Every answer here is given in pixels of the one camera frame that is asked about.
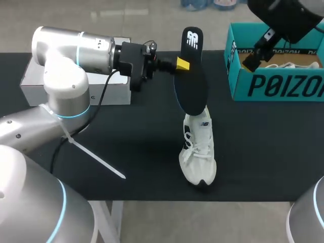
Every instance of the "black table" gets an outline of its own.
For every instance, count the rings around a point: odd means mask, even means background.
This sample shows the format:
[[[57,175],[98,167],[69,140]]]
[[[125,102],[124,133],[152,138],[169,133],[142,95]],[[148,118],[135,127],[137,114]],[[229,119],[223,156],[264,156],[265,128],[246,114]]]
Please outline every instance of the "black table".
[[[162,52],[171,57],[177,52]],[[28,108],[19,88],[28,53],[0,54],[0,115]],[[324,175],[324,103],[234,102],[222,51],[202,58],[210,85],[217,177],[190,186],[178,155],[184,113],[173,78],[157,73],[132,105],[104,106],[76,140],[127,177],[123,180],[72,145],[54,174],[88,200],[294,201]],[[29,156],[49,169],[58,140]]]

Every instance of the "sneaker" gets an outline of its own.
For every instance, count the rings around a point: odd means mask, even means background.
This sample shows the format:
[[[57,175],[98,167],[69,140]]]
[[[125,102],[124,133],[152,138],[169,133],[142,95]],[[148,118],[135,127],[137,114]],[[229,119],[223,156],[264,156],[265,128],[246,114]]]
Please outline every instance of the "sneaker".
[[[183,121],[185,144],[179,162],[186,179],[193,185],[210,185],[216,176],[212,119],[207,107],[198,116],[186,114]]]

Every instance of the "floor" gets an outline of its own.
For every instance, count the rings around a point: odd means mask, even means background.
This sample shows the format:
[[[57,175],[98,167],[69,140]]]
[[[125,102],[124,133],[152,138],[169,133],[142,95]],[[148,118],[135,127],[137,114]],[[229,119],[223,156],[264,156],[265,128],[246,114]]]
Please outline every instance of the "floor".
[[[155,40],[179,50],[182,30],[200,27],[204,49],[225,47],[230,22],[259,21],[247,8],[187,12],[180,0],[0,0],[0,52],[30,52],[41,25]],[[121,243],[287,243],[288,202],[125,203]]]

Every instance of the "insole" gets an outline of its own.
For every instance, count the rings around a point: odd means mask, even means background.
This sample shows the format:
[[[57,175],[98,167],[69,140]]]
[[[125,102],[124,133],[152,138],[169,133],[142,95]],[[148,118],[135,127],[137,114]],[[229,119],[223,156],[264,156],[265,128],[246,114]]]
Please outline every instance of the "insole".
[[[190,63],[190,70],[177,71],[174,89],[180,107],[188,115],[199,115],[207,104],[208,84],[201,65],[204,35],[197,27],[187,27],[182,33],[180,58]]]

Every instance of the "shoelace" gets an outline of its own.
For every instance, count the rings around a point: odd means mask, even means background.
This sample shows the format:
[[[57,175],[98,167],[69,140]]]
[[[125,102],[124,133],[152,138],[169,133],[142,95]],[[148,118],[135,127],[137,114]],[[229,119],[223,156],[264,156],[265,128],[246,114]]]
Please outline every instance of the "shoelace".
[[[188,149],[186,151],[184,151],[183,153],[183,158],[184,158],[184,162],[187,163],[190,156],[193,154],[193,156],[195,157],[199,157],[199,158],[210,158],[212,157],[211,155],[208,154],[208,152],[210,152],[210,148],[209,148],[209,143],[211,141],[212,138],[206,140],[205,142],[201,142],[201,143],[195,143],[193,144],[190,139],[188,138],[192,137],[192,134],[190,132],[186,132],[184,134],[184,138],[186,139],[186,141],[188,142],[189,146]]]

